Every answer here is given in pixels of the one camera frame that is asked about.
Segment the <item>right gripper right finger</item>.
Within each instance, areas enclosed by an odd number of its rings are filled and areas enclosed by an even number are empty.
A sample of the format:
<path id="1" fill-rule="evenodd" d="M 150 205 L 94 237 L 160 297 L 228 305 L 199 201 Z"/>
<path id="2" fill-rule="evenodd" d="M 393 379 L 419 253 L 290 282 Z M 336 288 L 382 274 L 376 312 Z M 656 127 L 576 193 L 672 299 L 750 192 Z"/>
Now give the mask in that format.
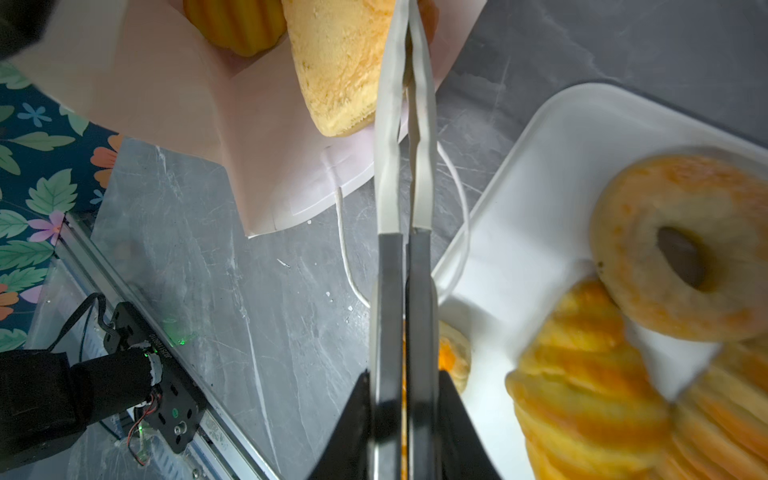
<path id="1" fill-rule="evenodd" d="M 439 372 L 438 433 L 443 479 L 500 479 L 446 371 Z"/>

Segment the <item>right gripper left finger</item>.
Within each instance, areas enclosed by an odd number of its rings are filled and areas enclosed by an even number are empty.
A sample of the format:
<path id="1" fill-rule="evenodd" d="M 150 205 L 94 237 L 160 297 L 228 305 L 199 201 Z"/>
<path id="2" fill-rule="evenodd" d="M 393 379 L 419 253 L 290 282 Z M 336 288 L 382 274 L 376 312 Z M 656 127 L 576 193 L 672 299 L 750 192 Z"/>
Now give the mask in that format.
<path id="1" fill-rule="evenodd" d="M 369 372 L 364 371 L 358 377 L 325 450 L 308 479 L 367 479 L 370 424 Z"/>

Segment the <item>metal tongs white tips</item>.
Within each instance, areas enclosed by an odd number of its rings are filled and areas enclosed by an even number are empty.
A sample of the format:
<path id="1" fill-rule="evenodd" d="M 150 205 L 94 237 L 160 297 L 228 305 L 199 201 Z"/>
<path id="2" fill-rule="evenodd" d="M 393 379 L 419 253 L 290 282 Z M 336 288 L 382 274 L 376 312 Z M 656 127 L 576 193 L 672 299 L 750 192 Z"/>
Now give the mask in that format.
<path id="1" fill-rule="evenodd" d="M 394 4 L 378 84 L 368 476 L 439 479 L 437 293 L 431 233 L 437 160 L 429 42 L 415 1 Z"/>

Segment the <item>yellow croissant bread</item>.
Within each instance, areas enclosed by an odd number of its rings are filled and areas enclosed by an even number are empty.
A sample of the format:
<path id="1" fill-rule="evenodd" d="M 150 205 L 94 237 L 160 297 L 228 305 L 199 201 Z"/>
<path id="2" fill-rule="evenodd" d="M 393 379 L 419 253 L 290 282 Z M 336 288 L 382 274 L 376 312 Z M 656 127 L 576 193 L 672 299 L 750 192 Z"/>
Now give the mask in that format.
<path id="1" fill-rule="evenodd" d="M 557 302 L 505 378 L 537 479 L 643 479 L 670 407 L 595 277 Z"/>

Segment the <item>ring donut bread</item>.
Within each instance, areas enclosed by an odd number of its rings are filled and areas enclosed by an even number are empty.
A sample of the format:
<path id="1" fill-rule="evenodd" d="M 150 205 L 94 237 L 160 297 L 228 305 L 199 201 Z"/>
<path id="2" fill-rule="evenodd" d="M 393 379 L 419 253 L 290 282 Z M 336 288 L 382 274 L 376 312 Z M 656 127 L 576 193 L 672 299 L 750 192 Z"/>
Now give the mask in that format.
<path id="1" fill-rule="evenodd" d="M 639 161 L 601 193 L 589 241 L 610 295 L 644 328 L 701 342 L 766 333 L 766 179 L 702 156 Z"/>

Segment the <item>pale cream bread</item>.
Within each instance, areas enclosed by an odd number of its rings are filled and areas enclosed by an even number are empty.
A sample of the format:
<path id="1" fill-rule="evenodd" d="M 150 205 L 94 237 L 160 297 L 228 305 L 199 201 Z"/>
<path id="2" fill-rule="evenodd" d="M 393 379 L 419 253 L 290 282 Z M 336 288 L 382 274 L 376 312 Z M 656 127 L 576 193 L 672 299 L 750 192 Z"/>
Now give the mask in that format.
<path id="1" fill-rule="evenodd" d="M 393 1 L 284 1 L 301 93 L 319 132 L 345 137 L 374 121 Z"/>

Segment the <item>small yellow bun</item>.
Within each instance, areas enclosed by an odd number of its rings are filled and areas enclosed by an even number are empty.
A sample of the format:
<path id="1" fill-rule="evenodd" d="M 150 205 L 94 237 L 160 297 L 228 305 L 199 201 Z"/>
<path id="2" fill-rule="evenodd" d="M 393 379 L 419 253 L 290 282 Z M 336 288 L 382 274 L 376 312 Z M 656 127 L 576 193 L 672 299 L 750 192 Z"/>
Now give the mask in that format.
<path id="1" fill-rule="evenodd" d="M 280 0 L 184 0 L 186 18 L 211 44 L 250 58 L 287 31 Z"/>

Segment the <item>red white paper bag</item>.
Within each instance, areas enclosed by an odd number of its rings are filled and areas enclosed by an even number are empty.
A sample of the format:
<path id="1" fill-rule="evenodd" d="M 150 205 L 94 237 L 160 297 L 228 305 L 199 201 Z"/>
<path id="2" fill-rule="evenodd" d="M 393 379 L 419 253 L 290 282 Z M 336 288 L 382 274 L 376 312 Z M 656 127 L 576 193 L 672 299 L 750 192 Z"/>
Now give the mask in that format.
<path id="1" fill-rule="evenodd" d="M 373 124 L 319 132 L 287 31 L 244 58 L 206 40 L 183 1 L 60 1 L 28 46 L 1 48 L 75 113 L 222 165 L 250 237 L 309 220 L 373 177 Z"/>

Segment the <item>long twisted bread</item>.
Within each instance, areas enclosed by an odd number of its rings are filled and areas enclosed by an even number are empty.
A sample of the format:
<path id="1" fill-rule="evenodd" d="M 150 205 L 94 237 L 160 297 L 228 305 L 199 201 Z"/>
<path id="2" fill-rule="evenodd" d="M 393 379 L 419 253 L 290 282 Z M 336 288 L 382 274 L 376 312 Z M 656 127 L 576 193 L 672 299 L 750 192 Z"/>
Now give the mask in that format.
<path id="1" fill-rule="evenodd" d="M 767 477 L 767 338 L 727 343 L 678 397 L 650 479 Z"/>

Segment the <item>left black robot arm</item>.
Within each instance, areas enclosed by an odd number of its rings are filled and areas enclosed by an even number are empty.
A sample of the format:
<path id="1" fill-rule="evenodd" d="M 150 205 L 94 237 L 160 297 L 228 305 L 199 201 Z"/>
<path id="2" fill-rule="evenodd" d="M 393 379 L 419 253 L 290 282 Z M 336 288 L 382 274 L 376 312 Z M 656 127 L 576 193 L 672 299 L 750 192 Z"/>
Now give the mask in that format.
<path id="1" fill-rule="evenodd" d="M 87 427 L 149 398 L 148 354 L 120 351 L 70 365 L 64 353 L 1 354 L 1 471 L 70 448 Z"/>

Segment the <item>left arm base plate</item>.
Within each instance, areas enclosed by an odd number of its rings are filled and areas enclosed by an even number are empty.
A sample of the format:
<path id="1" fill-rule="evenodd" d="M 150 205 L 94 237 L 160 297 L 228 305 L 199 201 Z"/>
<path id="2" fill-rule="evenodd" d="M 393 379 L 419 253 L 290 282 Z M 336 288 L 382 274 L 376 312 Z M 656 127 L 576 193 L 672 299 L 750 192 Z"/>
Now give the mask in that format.
<path id="1" fill-rule="evenodd" d="M 172 353 L 171 347 L 130 302 L 117 304 L 111 330 L 105 334 L 109 354 L 136 349 L 149 363 L 147 396 L 155 401 L 145 418 L 176 454 L 183 453 L 201 424 L 208 401 L 197 383 Z"/>

